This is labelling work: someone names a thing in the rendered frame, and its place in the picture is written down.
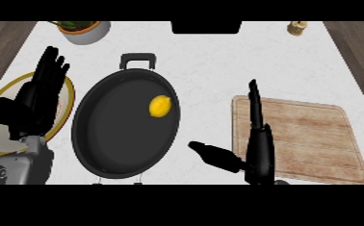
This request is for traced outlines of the potted plant in grey pot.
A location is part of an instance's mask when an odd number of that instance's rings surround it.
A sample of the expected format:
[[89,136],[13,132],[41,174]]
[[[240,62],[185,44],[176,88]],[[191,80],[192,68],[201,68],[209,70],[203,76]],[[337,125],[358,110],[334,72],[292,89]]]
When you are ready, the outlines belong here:
[[67,30],[59,22],[53,22],[53,25],[59,29],[68,41],[77,45],[96,43],[107,36],[111,29],[110,21],[95,21],[86,29],[76,31]]

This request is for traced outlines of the wooden cutting board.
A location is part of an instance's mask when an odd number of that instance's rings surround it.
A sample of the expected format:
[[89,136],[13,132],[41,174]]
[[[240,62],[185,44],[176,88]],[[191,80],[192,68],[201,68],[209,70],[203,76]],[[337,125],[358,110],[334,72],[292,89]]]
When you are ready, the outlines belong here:
[[345,110],[272,98],[262,100],[262,109],[272,128],[275,176],[364,185],[364,157]]

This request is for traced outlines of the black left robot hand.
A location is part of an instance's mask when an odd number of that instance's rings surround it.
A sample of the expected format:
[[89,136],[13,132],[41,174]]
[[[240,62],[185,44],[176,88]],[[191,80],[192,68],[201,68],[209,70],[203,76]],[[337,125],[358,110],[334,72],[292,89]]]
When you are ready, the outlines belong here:
[[0,97],[0,125],[9,127],[10,140],[43,137],[53,128],[58,95],[70,69],[64,60],[58,48],[49,46],[31,81],[21,86],[16,98]]

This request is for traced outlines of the yellow lemon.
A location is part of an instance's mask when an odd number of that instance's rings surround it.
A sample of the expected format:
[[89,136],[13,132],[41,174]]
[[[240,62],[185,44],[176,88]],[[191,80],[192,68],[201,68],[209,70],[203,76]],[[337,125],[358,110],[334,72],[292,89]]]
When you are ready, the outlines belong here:
[[172,100],[166,95],[158,95],[149,103],[149,115],[164,117],[170,111]]

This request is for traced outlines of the black appliance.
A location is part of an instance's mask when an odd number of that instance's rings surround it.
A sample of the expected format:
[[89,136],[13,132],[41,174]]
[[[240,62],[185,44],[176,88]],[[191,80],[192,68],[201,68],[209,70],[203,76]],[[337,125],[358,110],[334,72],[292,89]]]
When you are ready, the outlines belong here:
[[172,32],[175,34],[209,34],[225,35],[237,34],[240,30],[240,21],[172,21]]

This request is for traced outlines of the small wooden shaker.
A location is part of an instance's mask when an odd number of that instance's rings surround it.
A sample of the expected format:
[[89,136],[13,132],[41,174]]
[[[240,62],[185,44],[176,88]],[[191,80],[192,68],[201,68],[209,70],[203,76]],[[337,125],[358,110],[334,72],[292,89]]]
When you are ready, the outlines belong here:
[[292,21],[287,25],[287,32],[293,36],[300,36],[303,34],[303,30],[308,28],[306,21]]

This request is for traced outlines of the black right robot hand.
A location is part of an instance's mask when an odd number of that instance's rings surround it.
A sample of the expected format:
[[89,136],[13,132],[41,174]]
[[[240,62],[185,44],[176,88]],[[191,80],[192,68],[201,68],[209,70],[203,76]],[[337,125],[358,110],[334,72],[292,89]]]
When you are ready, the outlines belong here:
[[274,184],[274,135],[271,125],[263,123],[262,101],[256,80],[249,83],[250,100],[250,136],[246,149],[246,161],[232,151],[191,141],[188,146],[201,160],[212,166],[238,173],[244,171],[244,181],[250,185]]

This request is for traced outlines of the white plate with gold rim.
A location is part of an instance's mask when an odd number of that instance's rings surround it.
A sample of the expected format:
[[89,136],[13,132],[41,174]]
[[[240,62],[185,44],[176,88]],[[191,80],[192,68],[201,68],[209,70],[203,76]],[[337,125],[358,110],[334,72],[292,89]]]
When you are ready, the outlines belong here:
[[[15,99],[21,86],[31,80],[33,72],[19,76],[7,85],[0,88],[0,96]],[[55,125],[46,134],[46,140],[50,140],[59,132],[68,116],[73,112],[76,100],[76,90],[70,78],[65,78],[62,89],[58,95],[58,105],[55,113]],[[27,150],[27,145],[21,141],[10,140],[9,126],[0,125],[0,156],[13,152]]]

